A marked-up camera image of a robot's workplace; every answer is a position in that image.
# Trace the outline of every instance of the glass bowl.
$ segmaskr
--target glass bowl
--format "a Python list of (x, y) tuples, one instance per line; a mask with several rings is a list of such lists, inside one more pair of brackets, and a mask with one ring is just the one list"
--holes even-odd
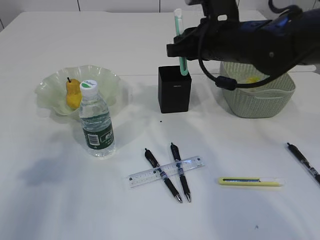
[(101, 97), (110, 106), (117, 102), (120, 93), (120, 77), (109, 69), (84, 65), (63, 68), (46, 77), (35, 89), (37, 102), (42, 108), (52, 108), (56, 113), (63, 116), (77, 116), (78, 109), (70, 108), (66, 103), (66, 82), (67, 78), (84, 80), (95, 80), (99, 86)]

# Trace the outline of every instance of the table surface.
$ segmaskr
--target table surface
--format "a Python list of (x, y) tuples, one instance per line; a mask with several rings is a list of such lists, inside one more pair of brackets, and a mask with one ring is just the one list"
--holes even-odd
[[(195, 24), (199, 16), (188, 14), (185, 25)], [(172, 23), (171, 13), (26, 12), (0, 33), (0, 239), (319, 239), (320, 187), (286, 142), (320, 169), (320, 76), (291, 72), (297, 88), (280, 114), (243, 119), (190, 64), (189, 112), (161, 114), (157, 67), (177, 62), (165, 51)], [(122, 78), (123, 105), (112, 114), (117, 152), (107, 160), (87, 154), (79, 122), (36, 104), (43, 78), (85, 64)], [(178, 203), (161, 181), (133, 189), (126, 182), (150, 168), (144, 148), (171, 163), (170, 142), (182, 158), (200, 155), (206, 164), (186, 173), (192, 203)], [(286, 185), (222, 187), (223, 176)]]

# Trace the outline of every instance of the clear plastic ruler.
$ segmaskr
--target clear plastic ruler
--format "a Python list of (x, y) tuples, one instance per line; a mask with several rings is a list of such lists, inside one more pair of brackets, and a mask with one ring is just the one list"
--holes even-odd
[[(182, 164), (183, 171), (186, 172), (191, 169), (203, 167), (205, 164), (200, 156), (190, 157), (185, 160), (181, 160), (179, 163)], [(173, 162), (160, 167), (155, 167), (146, 171), (141, 171), (135, 174), (131, 174), (127, 177), (129, 186), (131, 188), (153, 182), (155, 180), (162, 179), (158, 169), (165, 171), (167, 176), (178, 174), (177, 162)]]

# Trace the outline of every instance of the pen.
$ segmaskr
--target pen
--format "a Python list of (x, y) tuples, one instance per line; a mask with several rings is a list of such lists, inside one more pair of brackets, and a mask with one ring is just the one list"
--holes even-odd
[(287, 144), (290, 152), (293, 153), (293, 155), (308, 169), (309, 173), (311, 173), (314, 179), (320, 184), (320, 174), (317, 172), (317, 170), (315, 170), (315, 168), (310, 165), (306, 157), (303, 156), (303, 154), (295, 145), (292, 145), (290, 143)]
[[(182, 9), (177, 8), (174, 10), (174, 23), (175, 23), (175, 33), (177, 36), (183, 34), (184, 32), (184, 24), (182, 20)], [(182, 76), (188, 75), (188, 65), (187, 59), (185, 57), (179, 57), (180, 62), (180, 73)]]
[[(157, 162), (156, 158), (153, 156), (150, 150), (145, 148), (144, 153), (145, 158), (150, 162), (153, 168), (160, 167), (159, 163)], [(168, 178), (167, 174), (161, 170), (161, 168), (157, 169), (160, 172), (160, 176), (162, 177), (162, 180), (164, 181), (165, 185), (168, 187), (172, 195), (180, 202), (182, 203), (182, 198), (178, 192), (178, 190), (175, 188), (171, 180)]]
[(178, 174), (180, 176), (180, 182), (183, 188), (183, 193), (186, 196), (186, 199), (188, 199), (189, 203), (191, 203), (191, 195), (190, 195), (187, 179), (185, 177), (184, 169), (182, 168), (181, 163), (179, 163), (181, 161), (179, 148), (173, 143), (171, 143), (170, 148), (171, 148), (173, 158), (177, 162), (176, 167), (178, 168)]

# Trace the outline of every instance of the basket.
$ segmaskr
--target basket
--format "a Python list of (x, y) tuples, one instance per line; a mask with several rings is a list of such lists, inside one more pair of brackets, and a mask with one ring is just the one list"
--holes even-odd
[[(238, 83), (248, 83), (249, 78), (263, 80), (268, 76), (253, 65), (221, 62), (220, 75), (236, 79)], [(277, 115), (294, 94), (296, 85), (288, 73), (276, 80), (256, 88), (223, 89), (223, 96), (232, 112), (241, 118), (271, 118)]]

